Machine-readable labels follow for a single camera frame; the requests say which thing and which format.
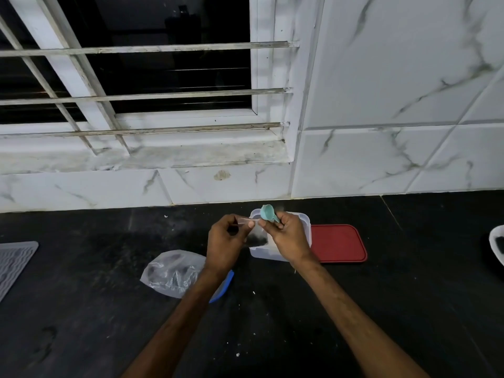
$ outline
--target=red lid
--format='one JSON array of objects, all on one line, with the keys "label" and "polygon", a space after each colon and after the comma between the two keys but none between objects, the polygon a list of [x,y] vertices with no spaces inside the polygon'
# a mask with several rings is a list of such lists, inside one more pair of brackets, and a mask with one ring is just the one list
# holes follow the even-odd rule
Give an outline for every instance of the red lid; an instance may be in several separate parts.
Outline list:
[{"label": "red lid", "polygon": [[368,259],[359,232],[349,224],[312,225],[312,251],[321,263],[360,263]]}]

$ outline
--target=gray mat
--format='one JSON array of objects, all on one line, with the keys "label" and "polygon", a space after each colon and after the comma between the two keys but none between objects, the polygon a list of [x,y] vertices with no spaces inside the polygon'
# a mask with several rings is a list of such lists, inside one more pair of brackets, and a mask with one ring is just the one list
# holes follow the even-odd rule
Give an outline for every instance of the gray mat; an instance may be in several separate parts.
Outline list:
[{"label": "gray mat", "polygon": [[0,302],[38,248],[38,242],[0,244]]}]

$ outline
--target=left hand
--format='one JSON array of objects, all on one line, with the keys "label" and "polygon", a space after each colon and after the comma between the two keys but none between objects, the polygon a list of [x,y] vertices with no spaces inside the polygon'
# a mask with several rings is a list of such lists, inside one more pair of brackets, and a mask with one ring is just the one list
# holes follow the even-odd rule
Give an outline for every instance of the left hand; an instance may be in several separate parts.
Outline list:
[{"label": "left hand", "polygon": [[251,221],[248,225],[241,226],[236,235],[231,236],[227,229],[236,222],[237,218],[237,215],[224,215],[222,219],[212,225],[208,233],[205,269],[216,273],[222,279],[226,278],[238,259],[240,249],[255,224]]}]

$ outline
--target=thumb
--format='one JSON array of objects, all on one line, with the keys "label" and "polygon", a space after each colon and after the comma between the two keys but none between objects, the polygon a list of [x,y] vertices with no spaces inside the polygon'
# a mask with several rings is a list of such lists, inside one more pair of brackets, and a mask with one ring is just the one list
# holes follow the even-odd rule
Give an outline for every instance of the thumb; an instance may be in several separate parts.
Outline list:
[{"label": "thumb", "polygon": [[242,225],[235,235],[235,238],[244,243],[250,231],[254,228],[254,225],[255,223],[253,221],[249,221],[246,225]]},{"label": "thumb", "polygon": [[258,224],[261,226],[262,229],[264,229],[266,232],[268,232],[271,235],[271,237],[273,237],[273,239],[275,238],[275,236],[277,234],[280,233],[280,229],[278,229],[278,227],[271,222],[268,222],[263,219],[259,219]]}]

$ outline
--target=window grill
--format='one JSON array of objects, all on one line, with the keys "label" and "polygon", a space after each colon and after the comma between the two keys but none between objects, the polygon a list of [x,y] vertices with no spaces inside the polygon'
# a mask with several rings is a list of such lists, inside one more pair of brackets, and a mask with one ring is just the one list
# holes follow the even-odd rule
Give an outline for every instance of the window grill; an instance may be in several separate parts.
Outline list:
[{"label": "window grill", "polygon": [[[43,0],[38,0],[42,10],[48,20],[53,24],[57,23],[52,17]],[[43,138],[49,136],[56,137],[79,137],[87,148],[95,155],[97,151],[92,147],[87,136],[96,135],[115,135],[121,145],[131,154],[130,149],[126,145],[123,135],[135,134],[156,134],[156,133],[180,133],[180,132],[204,132],[209,130],[237,130],[237,129],[264,129],[280,127],[280,122],[272,123],[254,123],[254,124],[234,124],[234,125],[215,125],[211,127],[164,127],[152,129],[120,129],[115,117],[110,117],[111,130],[93,130],[80,131],[77,123],[72,118],[63,103],[75,102],[109,102],[109,101],[131,101],[131,100],[152,100],[152,99],[174,99],[174,98],[201,98],[201,97],[221,97],[221,96],[253,96],[260,94],[288,94],[291,93],[290,88],[252,88],[248,90],[216,90],[205,92],[178,92],[178,93],[157,93],[157,94],[124,94],[124,95],[95,95],[89,97],[68,97],[58,98],[54,90],[51,88],[47,80],[37,69],[35,63],[31,59],[34,56],[54,56],[65,55],[76,59],[76,56],[86,54],[115,54],[115,53],[154,53],[154,52],[190,52],[190,51],[212,51],[212,50],[260,50],[260,49],[290,49],[298,48],[297,42],[291,41],[271,41],[271,42],[241,42],[241,43],[224,43],[224,44],[187,44],[187,45],[142,45],[142,46],[112,46],[112,47],[87,47],[87,48],[64,48],[64,49],[24,49],[20,42],[16,39],[13,32],[9,29],[5,20],[0,16],[0,30],[8,39],[14,50],[1,50],[1,57],[21,57],[23,62],[28,66],[28,69],[35,76],[42,88],[47,92],[50,98],[28,98],[28,99],[6,99],[0,100],[0,106],[12,105],[38,105],[38,104],[54,104],[63,114],[64,118],[72,127],[72,132],[58,133],[12,133],[0,135],[1,139],[7,138]]]}]

